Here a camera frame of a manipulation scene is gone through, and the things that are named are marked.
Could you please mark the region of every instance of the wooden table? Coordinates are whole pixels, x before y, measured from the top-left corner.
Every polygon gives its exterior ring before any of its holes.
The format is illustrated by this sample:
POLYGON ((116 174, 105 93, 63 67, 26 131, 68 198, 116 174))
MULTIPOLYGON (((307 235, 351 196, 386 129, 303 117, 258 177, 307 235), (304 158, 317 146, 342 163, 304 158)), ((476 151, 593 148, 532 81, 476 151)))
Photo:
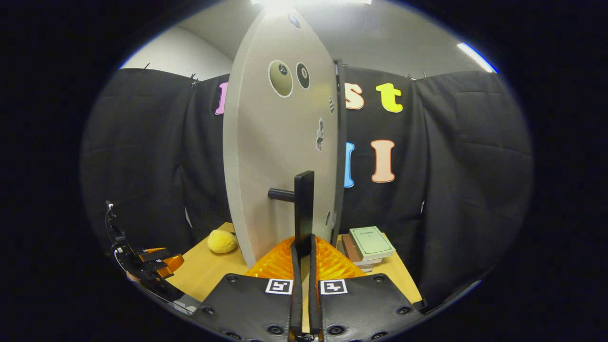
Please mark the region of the wooden table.
MULTIPOLYGON (((234 227, 228 222, 218 229, 234 232, 234 227)), ((217 254, 209 249, 207 239, 208 237, 187 251, 184 254, 184 264, 175 271, 174 276, 167 278, 167 281, 173 286, 201 302, 205 300, 226 273, 244 274, 249 269, 239 247, 229 253, 217 254)), ((342 236, 338 236, 338 242, 341 241, 342 236)), ((302 265, 306 265, 308 260, 310 260, 309 256, 304 257, 302 265)), ((308 332, 308 267, 303 267, 302 272, 304 308, 302 330, 308 332)), ((393 253, 390 257, 384 258, 382 262, 375 264, 373 271, 367 274, 376 273, 386 274, 411 303, 422 300, 416 284, 414 284, 410 273, 397 253, 393 253)))

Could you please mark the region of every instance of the yellow plush toy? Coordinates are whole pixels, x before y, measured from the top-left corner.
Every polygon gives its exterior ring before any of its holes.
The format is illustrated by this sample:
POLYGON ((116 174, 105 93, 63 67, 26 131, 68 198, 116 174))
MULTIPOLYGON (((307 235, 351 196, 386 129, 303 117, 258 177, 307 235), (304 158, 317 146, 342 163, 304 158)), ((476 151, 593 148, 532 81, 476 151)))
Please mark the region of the yellow plush toy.
POLYGON ((216 253, 228 253, 237 247, 237 237, 227 231, 216 229, 209 234, 207 245, 216 253))

